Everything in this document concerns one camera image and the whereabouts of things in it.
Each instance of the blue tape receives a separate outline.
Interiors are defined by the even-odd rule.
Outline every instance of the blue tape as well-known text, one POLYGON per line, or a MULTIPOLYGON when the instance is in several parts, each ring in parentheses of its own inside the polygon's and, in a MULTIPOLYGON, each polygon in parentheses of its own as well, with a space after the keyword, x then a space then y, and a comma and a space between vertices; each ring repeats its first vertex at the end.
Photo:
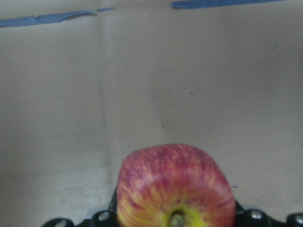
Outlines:
POLYGON ((283 1, 283 0, 186 0, 186 1, 175 1, 171 3, 173 8, 181 9, 200 9, 208 7, 218 6, 232 6, 252 3, 262 3, 271 1, 283 1))
MULTIPOLYGON (((113 8, 97 9, 98 12, 112 10, 113 8)), ((70 13, 57 13, 40 15, 37 17, 20 17, 13 19, 0 20, 0 27, 19 27, 19 26, 29 26, 29 25, 40 25, 40 24, 50 24, 59 23, 63 20, 72 19, 75 17, 94 15, 96 12, 93 10, 85 10, 70 13)))

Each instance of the apple stem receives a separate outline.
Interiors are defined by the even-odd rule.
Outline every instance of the apple stem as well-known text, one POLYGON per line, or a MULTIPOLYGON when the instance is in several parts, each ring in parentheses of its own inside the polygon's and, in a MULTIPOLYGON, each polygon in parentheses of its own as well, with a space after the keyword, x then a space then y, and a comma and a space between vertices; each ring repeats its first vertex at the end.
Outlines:
POLYGON ((185 225, 185 219, 182 212, 174 212, 169 218, 169 227, 183 227, 185 225))

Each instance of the silver screw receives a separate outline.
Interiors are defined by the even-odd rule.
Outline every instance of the silver screw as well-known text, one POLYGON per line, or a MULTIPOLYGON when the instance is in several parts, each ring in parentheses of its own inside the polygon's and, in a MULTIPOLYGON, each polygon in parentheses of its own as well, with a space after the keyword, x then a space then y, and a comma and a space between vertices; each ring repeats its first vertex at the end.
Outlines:
POLYGON ((65 227, 65 226, 66 226, 66 220, 61 220, 54 227, 65 227))
POLYGON ((252 210, 250 212, 250 215, 253 219, 262 219, 262 214, 260 213, 260 211, 252 210))
POLYGON ((298 222, 299 224, 303 224, 303 215, 298 214, 295 216, 295 221, 298 222))
POLYGON ((107 211, 104 211, 99 214, 99 220, 103 221, 109 218, 109 213, 107 211))

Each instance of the cardboard surface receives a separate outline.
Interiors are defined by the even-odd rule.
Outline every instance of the cardboard surface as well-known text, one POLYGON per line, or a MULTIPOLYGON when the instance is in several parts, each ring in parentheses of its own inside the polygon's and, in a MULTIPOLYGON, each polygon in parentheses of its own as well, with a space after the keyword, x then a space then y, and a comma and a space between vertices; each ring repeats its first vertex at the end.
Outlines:
POLYGON ((79 223, 127 154, 171 142, 207 151, 240 203, 303 210, 302 1, 35 2, 1 19, 115 9, 0 28, 1 226, 79 223))

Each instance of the red and yellow apple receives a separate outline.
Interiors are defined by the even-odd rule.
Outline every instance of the red and yellow apple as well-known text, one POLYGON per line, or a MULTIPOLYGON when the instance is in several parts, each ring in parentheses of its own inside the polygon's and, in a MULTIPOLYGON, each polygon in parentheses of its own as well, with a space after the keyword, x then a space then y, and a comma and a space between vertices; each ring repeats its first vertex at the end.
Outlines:
POLYGON ((117 182, 121 227, 233 227, 235 199, 216 162, 183 144, 136 150, 117 182))

